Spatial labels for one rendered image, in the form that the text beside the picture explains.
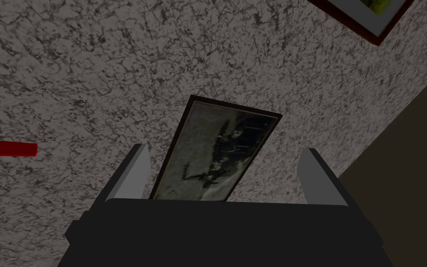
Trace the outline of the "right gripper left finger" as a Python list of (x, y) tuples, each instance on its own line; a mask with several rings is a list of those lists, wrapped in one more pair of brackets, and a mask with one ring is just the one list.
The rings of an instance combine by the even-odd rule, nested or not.
[(135, 144), (100, 192), (100, 201), (106, 202), (112, 198), (140, 199), (150, 173), (148, 146)]

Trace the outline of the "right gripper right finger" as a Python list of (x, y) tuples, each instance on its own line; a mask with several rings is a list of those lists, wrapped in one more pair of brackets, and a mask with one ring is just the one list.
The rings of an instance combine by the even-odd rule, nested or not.
[(297, 176), (307, 204), (348, 206), (332, 182), (325, 168), (313, 153), (313, 149), (302, 150)]

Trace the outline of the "black framed grey picture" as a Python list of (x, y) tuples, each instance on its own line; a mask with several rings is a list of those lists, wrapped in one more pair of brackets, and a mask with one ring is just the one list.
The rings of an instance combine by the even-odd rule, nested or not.
[(281, 118), (191, 95), (150, 199), (227, 201)]

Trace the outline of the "red bar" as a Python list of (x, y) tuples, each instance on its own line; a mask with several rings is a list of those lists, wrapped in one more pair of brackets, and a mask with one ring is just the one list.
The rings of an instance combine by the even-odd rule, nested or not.
[(0, 157), (35, 157), (38, 144), (0, 140)]

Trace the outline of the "red framed picture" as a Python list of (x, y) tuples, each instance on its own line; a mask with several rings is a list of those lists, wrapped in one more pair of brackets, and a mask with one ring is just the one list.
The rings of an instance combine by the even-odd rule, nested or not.
[(369, 43), (379, 46), (414, 0), (307, 0)]

